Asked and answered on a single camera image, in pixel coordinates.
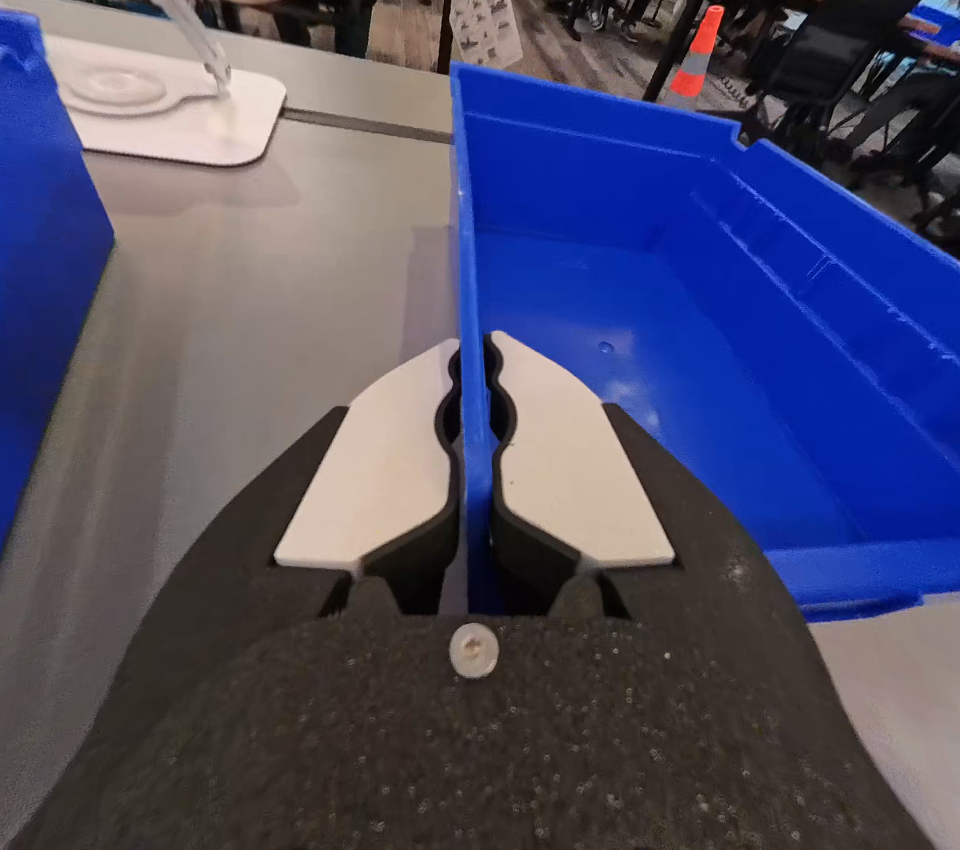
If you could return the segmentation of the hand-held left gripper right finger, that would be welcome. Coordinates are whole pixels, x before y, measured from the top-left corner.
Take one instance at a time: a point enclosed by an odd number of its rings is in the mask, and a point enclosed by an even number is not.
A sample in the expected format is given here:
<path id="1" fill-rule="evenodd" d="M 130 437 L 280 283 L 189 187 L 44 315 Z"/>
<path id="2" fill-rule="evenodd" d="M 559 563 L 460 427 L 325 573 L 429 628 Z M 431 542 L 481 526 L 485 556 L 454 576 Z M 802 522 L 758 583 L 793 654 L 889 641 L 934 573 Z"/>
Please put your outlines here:
<path id="1" fill-rule="evenodd" d="M 505 331 L 486 335 L 484 361 L 496 438 L 489 541 L 509 600 L 544 612 L 579 574 L 673 564 L 600 396 Z"/>

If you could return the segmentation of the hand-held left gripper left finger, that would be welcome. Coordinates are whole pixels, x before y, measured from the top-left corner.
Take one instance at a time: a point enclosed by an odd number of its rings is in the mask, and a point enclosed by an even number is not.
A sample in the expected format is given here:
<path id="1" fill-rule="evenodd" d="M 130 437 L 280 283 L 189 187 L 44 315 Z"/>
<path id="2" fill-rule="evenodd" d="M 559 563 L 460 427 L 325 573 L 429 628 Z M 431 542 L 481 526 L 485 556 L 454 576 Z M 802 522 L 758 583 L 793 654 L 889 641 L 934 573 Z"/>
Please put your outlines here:
<path id="1" fill-rule="evenodd" d="M 273 561 L 378 578 L 402 613 L 438 614 L 460 542 L 460 427 L 460 343 L 445 339 L 344 410 Z"/>

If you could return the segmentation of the blue plastic bin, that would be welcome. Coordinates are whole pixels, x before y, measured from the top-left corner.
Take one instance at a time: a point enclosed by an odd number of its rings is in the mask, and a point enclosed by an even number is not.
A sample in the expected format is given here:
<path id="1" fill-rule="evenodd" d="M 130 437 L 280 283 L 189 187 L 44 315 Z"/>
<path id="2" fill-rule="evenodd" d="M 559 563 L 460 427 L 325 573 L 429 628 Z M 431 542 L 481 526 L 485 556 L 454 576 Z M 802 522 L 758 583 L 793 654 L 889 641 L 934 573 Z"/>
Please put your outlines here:
<path id="1" fill-rule="evenodd" d="M 39 20 L 1 13 L 1 544 L 114 249 Z"/>
<path id="2" fill-rule="evenodd" d="M 497 330 L 705 484 L 808 620 L 958 593 L 954 257 L 731 121 L 466 64 L 450 92 L 474 607 Z"/>

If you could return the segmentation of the white document stand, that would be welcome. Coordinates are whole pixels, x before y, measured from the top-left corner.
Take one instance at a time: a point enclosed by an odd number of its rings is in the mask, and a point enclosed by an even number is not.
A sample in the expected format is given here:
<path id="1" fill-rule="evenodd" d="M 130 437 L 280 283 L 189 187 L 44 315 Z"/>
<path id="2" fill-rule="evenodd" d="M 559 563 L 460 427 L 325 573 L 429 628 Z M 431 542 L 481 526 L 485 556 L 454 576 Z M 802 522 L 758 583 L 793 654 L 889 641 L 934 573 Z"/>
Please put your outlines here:
<path id="1" fill-rule="evenodd" d="M 5 13 L 6 61 L 53 78 L 86 150 L 212 168 L 258 161 L 286 100 L 284 84 L 234 72 L 188 0 L 151 1 L 179 28 L 198 61 L 44 36 L 35 18 Z"/>

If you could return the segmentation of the orange traffic cone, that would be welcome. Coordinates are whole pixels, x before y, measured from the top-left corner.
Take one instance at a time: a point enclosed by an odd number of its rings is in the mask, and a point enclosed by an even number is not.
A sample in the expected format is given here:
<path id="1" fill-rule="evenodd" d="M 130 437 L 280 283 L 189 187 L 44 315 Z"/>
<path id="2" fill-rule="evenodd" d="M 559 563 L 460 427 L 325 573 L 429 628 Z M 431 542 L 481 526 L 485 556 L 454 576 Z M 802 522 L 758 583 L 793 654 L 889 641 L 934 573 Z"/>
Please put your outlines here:
<path id="1" fill-rule="evenodd" d="M 684 111 L 697 109 L 723 17 L 724 7 L 720 4 L 711 4 L 705 10 L 689 50 L 670 82 L 667 106 Z"/>

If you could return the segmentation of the laminated picture sheet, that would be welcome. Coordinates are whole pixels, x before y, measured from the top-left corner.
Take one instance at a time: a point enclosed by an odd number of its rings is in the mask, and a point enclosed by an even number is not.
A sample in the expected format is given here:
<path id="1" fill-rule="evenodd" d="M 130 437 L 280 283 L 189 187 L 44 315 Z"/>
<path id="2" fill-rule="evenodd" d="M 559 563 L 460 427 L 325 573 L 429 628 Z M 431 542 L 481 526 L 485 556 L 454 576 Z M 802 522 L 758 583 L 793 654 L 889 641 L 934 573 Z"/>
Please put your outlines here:
<path id="1" fill-rule="evenodd" d="M 451 0 L 447 15 L 453 60 L 499 71 L 522 60 L 513 0 Z"/>

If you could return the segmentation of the black office chair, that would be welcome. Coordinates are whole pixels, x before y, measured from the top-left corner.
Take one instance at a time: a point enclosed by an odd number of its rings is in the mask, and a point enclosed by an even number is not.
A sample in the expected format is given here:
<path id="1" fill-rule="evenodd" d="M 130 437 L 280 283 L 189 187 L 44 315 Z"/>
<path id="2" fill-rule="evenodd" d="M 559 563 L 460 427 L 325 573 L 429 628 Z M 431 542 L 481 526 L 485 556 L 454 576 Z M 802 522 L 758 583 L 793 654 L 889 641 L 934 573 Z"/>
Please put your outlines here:
<path id="1" fill-rule="evenodd" d="M 838 103 L 875 55 L 900 35 L 921 0 L 822 0 L 791 35 L 758 55 L 747 92 L 786 110 L 770 132 L 786 152 L 818 168 Z"/>

